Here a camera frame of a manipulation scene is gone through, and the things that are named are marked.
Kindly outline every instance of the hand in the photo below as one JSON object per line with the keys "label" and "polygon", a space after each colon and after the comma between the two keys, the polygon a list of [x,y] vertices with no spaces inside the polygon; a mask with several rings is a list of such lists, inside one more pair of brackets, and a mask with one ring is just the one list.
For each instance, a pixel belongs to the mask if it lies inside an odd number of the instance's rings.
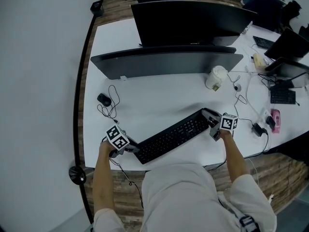
{"label": "hand", "polygon": [[229,135],[231,135],[231,132],[229,130],[220,130],[219,137],[222,138],[223,140],[225,139],[225,137]]}
{"label": "hand", "polygon": [[111,144],[110,144],[110,142],[108,142],[108,140],[106,140],[106,141],[104,141],[104,142],[102,142],[101,144],[100,144],[100,148],[99,148],[99,151],[102,151],[102,152],[106,152],[106,153],[110,153],[112,150],[114,150],[115,148],[114,148],[114,146],[112,146]]}

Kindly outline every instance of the computer monitor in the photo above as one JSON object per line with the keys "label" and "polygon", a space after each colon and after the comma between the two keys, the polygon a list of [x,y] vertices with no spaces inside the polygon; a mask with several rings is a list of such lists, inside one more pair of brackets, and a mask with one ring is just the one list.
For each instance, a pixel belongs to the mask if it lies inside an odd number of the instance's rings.
{"label": "computer monitor", "polygon": [[290,29],[286,29],[276,42],[265,52],[265,56],[299,61],[309,52],[309,41]]}
{"label": "computer monitor", "polygon": [[109,79],[166,74],[209,73],[217,65],[232,70],[243,58],[232,47],[186,45],[141,47],[92,57]]}
{"label": "computer monitor", "polygon": [[231,45],[257,15],[211,2],[155,1],[132,4],[143,46]]}
{"label": "computer monitor", "polygon": [[265,70],[269,71],[267,76],[275,75],[277,78],[277,84],[271,86],[270,90],[298,88],[309,84],[309,67],[286,58],[279,58]]}

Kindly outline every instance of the white cup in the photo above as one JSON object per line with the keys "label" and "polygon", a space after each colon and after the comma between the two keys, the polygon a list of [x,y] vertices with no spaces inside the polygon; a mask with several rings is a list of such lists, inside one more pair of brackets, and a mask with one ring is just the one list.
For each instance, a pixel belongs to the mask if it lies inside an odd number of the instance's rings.
{"label": "white cup", "polygon": [[215,85],[220,85],[226,77],[227,70],[223,66],[217,65],[211,70],[205,85],[207,88],[212,89]]}

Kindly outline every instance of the pink object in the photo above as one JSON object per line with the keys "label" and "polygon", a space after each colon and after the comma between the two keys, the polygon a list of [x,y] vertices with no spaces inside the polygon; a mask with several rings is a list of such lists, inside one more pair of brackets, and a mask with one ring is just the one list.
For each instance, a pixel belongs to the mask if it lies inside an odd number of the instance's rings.
{"label": "pink object", "polygon": [[271,109],[270,114],[272,116],[272,119],[276,122],[275,128],[272,129],[272,133],[280,133],[280,126],[281,126],[280,111],[277,109]]}

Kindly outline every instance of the sleeve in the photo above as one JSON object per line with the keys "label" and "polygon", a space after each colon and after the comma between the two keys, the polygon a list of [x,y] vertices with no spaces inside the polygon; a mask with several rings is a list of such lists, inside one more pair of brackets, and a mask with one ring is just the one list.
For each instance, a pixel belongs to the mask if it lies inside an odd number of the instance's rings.
{"label": "sleeve", "polygon": [[238,177],[230,189],[230,202],[245,215],[251,216],[262,232],[274,232],[277,217],[266,196],[250,174]]}
{"label": "sleeve", "polygon": [[125,232],[125,228],[112,209],[102,209],[95,213],[93,228],[95,232]]}

